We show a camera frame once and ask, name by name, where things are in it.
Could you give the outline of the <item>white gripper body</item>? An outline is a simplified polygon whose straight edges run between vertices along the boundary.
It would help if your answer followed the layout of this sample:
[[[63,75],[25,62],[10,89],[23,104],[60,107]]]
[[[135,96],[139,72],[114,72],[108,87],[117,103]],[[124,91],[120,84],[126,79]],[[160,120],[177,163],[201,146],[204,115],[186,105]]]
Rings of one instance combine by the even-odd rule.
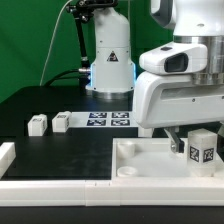
[[[133,117],[143,128],[224,121],[224,85],[197,86],[191,75],[139,75]]]

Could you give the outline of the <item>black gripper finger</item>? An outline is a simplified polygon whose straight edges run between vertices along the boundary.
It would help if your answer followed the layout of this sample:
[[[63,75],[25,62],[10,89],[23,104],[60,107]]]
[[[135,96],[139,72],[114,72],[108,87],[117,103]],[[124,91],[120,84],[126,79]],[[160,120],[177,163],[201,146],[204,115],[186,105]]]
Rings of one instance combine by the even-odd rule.
[[[178,137],[179,128],[178,127],[166,127],[164,129],[168,138],[171,140],[171,151],[173,153],[183,153],[185,143]]]
[[[221,122],[220,124],[221,124],[221,126],[220,126],[217,134],[224,138],[224,122]]]

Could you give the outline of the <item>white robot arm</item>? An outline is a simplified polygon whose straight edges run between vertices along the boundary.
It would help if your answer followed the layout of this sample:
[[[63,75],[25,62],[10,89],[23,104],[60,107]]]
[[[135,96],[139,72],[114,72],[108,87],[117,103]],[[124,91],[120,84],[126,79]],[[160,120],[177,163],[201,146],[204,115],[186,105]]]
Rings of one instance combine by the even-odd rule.
[[[165,129],[181,153],[176,127],[224,119],[224,0],[150,0],[150,16],[136,30],[142,73],[134,83],[116,76],[127,69],[118,30],[98,16],[89,89],[112,95],[133,87],[136,122]]]

